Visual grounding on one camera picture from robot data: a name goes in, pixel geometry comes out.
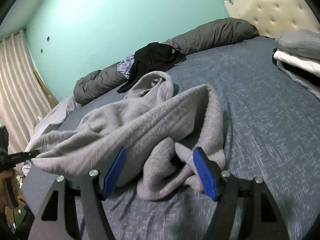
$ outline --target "blue gripper pad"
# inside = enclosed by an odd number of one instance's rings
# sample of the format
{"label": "blue gripper pad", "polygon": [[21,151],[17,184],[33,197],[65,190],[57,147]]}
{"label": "blue gripper pad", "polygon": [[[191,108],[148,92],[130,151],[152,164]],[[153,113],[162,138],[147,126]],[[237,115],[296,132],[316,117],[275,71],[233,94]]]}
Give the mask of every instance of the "blue gripper pad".
{"label": "blue gripper pad", "polygon": [[213,201],[216,201],[219,195],[216,190],[217,182],[214,178],[214,175],[217,174],[217,171],[212,170],[216,169],[215,165],[212,165],[215,162],[208,159],[207,155],[204,153],[201,147],[197,147],[196,149],[194,149],[193,162],[196,166],[205,193],[209,197],[211,197]]}
{"label": "blue gripper pad", "polygon": [[118,179],[120,177],[121,171],[123,169],[127,151],[124,147],[120,149],[115,161],[113,162],[110,170],[108,171],[106,177],[104,178],[102,196],[103,199],[109,197],[116,188]]}

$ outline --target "gray folded cloth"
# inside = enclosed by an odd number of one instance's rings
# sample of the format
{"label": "gray folded cloth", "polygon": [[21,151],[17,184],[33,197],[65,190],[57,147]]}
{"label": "gray folded cloth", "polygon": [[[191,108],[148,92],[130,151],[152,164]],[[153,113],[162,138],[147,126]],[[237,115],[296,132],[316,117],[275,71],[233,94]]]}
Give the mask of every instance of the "gray folded cloth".
{"label": "gray folded cloth", "polygon": [[320,60],[320,33],[310,30],[283,32],[275,42],[279,50]]}
{"label": "gray folded cloth", "polygon": [[[124,100],[88,113],[76,130],[41,136],[32,149],[42,153],[32,162],[47,172],[76,176],[123,146],[127,157],[119,187],[143,170],[137,188],[142,199],[161,199],[183,183],[202,191],[192,150],[201,146],[221,168],[225,164],[219,96],[209,85],[172,96],[170,75],[148,73]],[[180,161],[174,165],[173,159]]]}

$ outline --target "teal wall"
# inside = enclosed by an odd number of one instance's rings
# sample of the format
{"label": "teal wall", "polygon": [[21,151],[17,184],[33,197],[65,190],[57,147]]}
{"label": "teal wall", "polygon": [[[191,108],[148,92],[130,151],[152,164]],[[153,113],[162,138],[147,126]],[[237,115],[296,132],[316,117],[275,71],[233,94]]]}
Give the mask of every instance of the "teal wall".
{"label": "teal wall", "polygon": [[26,36],[41,77],[61,100],[91,71],[225,17],[222,0],[44,0]]}

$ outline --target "metal screw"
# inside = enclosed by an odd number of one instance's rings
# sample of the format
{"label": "metal screw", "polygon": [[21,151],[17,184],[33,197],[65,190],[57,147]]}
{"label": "metal screw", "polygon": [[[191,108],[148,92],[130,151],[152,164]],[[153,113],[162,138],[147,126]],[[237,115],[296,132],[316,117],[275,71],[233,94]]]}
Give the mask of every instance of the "metal screw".
{"label": "metal screw", "polygon": [[64,176],[60,175],[56,178],[57,182],[63,182],[64,181]]}
{"label": "metal screw", "polygon": [[263,179],[260,178],[260,177],[255,177],[255,178],[254,178],[254,181],[255,181],[256,183],[258,183],[258,184],[261,184],[261,183],[263,182]]}
{"label": "metal screw", "polygon": [[227,177],[230,176],[230,172],[229,172],[229,171],[222,171],[222,172],[221,172],[221,175],[222,175],[222,177],[227,178]]}
{"label": "metal screw", "polygon": [[99,171],[97,171],[97,170],[91,170],[91,171],[89,171],[89,175],[91,176],[91,177],[95,177],[95,176],[97,176],[99,174]]}

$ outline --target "blue bedsheet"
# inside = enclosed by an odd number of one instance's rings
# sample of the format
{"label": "blue bedsheet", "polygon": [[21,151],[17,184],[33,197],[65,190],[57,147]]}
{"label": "blue bedsheet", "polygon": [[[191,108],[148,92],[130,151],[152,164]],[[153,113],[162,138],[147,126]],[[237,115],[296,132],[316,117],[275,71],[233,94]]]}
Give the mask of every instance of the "blue bedsheet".
{"label": "blue bedsheet", "polygon": [[[301,240],[320,212],[320,102],[273,65],[274,40],[256,37],[199,52],[168,73],[181,93],[210,84],[220,94],[227,168],[235,176],[262,176],[287,224]],[[75,129],[90,110],[121,100],[116,89],[77,108],[61,125]],[[55,175],[32,167],[22,190],[36,212]],[[77,215],[87,239],[82,210]],[[236,239],[241,201],[233,226]],[[216,204],[190,188],[160,202],[140,200],[135,183],[103,203],[116,239],[202,239]]]}

